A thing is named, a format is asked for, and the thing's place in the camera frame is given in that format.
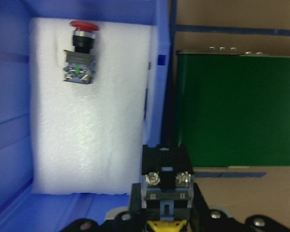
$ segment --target blue plastic bin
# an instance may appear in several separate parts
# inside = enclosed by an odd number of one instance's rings
[[[55,232],[72,220],[99,224],[126,206],[126,195],[31,194],[29,130],[29,22],[33,17],[75,18],[153,25],[144,119],[144,143],[160,141],[169,60],[166,0],[0,0],[0,232]]]

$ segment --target yellow plastic part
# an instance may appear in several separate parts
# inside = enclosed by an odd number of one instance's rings
[[[147,224],[154,232],[180,232],[187,224],[187,220],[183,221],[147,221]]]

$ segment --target red button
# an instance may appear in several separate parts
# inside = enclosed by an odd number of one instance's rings
[[[95,30],[99,30],[97,25],[84,21],[72,21],[70,25],[76,27],[75,30],[81,30],[88,33],[93,33]]]

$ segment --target blue bin wall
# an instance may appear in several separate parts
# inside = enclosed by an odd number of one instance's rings
[[[26,217],[30,217],[37,213],[35,204],[49,205],[56,210],[60,207],[45,202],[55,201],[64,208],[71,199],[83,198],[81,194],[56,197],[30,194],[33,169],[29,131],[29,22],[33,17],[153,25],[144,144],[155,146],[160,142],[170,46],[166,0],[0,0],[0,226],[11,217],[14,221],[8,227],[1,227],[0,231],[10,231],[16,224],[22,231],[42,231],[26,229],[26,225],[19,223],[22,211],[18,210],[25,210]],[[93,199],[108,202],[106,196]],[[126,203],[127,197],[122,196],[121,200]],[[7,217],[6,212],[11,210],[17,213]],[[63,217],[59,227],[73,218],[71,215]]]

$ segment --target white foam padding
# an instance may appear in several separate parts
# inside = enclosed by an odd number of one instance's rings
[[[64,82],[71,20],[30,25],[34,193],[129,193],[139,182],[151,27],[95,22],[93,84]]]

